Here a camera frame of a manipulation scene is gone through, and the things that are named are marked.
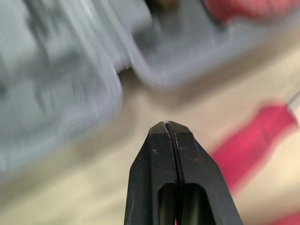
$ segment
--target red object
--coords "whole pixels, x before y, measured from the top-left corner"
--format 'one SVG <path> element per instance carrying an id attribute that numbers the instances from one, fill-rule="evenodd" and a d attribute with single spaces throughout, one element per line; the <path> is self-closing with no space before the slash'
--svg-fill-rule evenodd
<path id="1" fill-rule="evenodd" d="M 300 212 L 285 217 L 283 219 L 280 219 L 276 221 L 275 223 L 271 223 L 269 225 L 299 225 L 300 224 Z"/>
<path id="2" fill-rule="evenodd" d="M 204 0 L 212 17 L 225 23 L 234 17 L 269 20 L 283 16 L 300 5 L 300 0 Z"/>
<path id="3" fill-rule="evenodd" d="M 218 164 L 229 190 L 232 191 L 270 154 L 278 138 L 297 125 L 295 116 L 285 104 L 267 106 L 217 148 L 212 158 Z"/>

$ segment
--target table surface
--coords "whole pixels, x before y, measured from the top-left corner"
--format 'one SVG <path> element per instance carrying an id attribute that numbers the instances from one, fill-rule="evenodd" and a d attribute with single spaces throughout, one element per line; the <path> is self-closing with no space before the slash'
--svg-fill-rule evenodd
<path id="1" fill-rule="evenodd" d="M 143 86 L 128 70 L 120 116 L 0 185 L 0 224 L 120 225 L 128 174 L 149 128 L 173 120 L 190 128 L 208 151 L 272 99 L 300 89 L 300 30 L 174 93 Z M 300 132 L 275 147 L 270 159 L 241 185 L 234 201 L 244 224 L 300 210 Z"/>

